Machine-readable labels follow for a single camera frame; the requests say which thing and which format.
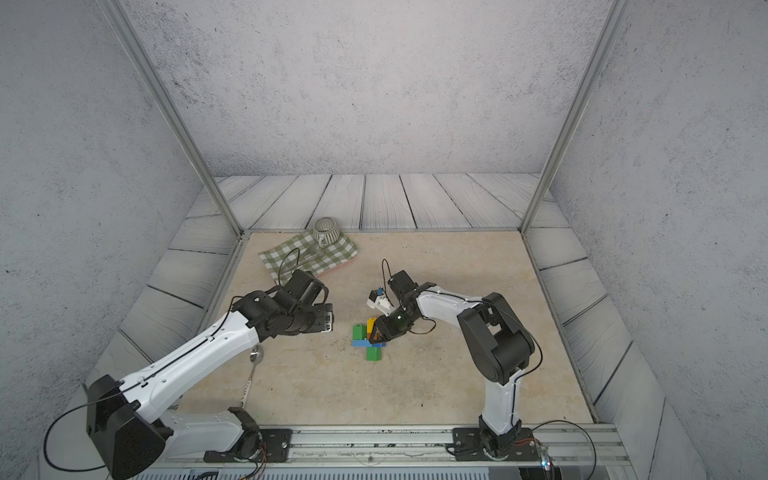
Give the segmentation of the green lego brick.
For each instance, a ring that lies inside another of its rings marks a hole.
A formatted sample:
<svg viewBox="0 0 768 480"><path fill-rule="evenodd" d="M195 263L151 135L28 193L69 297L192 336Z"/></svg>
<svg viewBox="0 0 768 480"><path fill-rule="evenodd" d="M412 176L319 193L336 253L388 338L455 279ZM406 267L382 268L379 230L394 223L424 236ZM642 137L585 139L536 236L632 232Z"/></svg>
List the green lego brick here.
<svg viewBox="0 0 768 480"><path fill-rule="evenodd" d="M361 341L366 340L368 338L367 336L367 327L363 324L357 324L353 327L353 340L354 341Z"/></svg>

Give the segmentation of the light blue long lego brick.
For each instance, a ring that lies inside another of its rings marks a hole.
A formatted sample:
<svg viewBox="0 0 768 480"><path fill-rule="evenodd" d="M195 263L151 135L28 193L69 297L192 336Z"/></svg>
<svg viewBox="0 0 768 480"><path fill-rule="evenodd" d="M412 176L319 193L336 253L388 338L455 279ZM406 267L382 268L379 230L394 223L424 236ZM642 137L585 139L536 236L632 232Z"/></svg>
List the light blue long lego brick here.
<svg viewBox="0 0 768 480"><path fill-rule="evenodd" d="M383 348L386 346L384 342L381 343L371 343L368 340L353 340L352 345L354 347L362 347L362 348Z"/></svg>

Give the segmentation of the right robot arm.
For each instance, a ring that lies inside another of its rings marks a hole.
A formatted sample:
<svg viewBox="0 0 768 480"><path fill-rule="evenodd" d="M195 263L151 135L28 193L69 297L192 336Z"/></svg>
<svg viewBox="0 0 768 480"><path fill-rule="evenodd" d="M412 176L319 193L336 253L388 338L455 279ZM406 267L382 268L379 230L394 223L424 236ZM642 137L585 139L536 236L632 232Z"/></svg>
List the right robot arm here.
<svg viewBox="0 0 768 480"><path fill-rule="evenodd" d="M454 456L482 452L491 459L511 455L530 435L522 427L518 406L522 378L537 348L534 337L499 293L465 296L431 282L417 285L408 280L403 287L390 283L399 306L383 305L384 293L371 292L368 304L382 315L373 323L369 342L394 340L408 333L419 318L458 327L475 367L485 378L485 403L479 417L478 445L453 446L449 451Z"/></svg>

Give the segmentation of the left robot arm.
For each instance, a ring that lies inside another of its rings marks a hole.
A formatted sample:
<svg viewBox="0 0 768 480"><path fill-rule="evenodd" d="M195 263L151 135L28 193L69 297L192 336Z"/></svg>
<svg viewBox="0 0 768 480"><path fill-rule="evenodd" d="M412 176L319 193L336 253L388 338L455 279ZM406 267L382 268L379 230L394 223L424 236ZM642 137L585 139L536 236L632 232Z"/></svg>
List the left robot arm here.
<svg viewBox="0 0 768 480"><path fill-rule="evenodd" d="M165 357L87 389L86 433L110 476L130 479L156 461L191 453L216 460L266 458L256 421L241 407L218 414L170 412L188 390L268 338L313 333L332 317L328 288L297 270L284 285L237 296L227 313Z"/></svg>

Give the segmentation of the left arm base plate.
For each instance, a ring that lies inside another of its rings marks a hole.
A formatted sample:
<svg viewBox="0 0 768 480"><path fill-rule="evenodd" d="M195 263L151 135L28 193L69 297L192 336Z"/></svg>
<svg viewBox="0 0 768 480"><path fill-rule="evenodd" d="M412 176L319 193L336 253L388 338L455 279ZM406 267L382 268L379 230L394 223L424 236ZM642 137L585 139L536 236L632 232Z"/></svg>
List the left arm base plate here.
<svg viewBox="0 0 768 480"><path fill-rule="evenodd" d="M253 462L284 463L288 459L293 430L257 428L245 430L234 446L224 452L206 451L206 463Z"/></svg>

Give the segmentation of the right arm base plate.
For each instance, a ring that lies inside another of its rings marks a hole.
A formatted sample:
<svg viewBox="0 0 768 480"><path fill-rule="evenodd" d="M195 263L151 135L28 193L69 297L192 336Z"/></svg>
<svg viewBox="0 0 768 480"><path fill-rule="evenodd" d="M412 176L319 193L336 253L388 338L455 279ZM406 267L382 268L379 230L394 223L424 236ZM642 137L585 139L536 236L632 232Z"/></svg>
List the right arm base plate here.
<svg viewBox="0 0 768 480"><path fill-rule="evenodd" d="M454 428L446 451L457 461L537 462L541 458L538 442L528 428L497 435L481 428Z"/></svg>

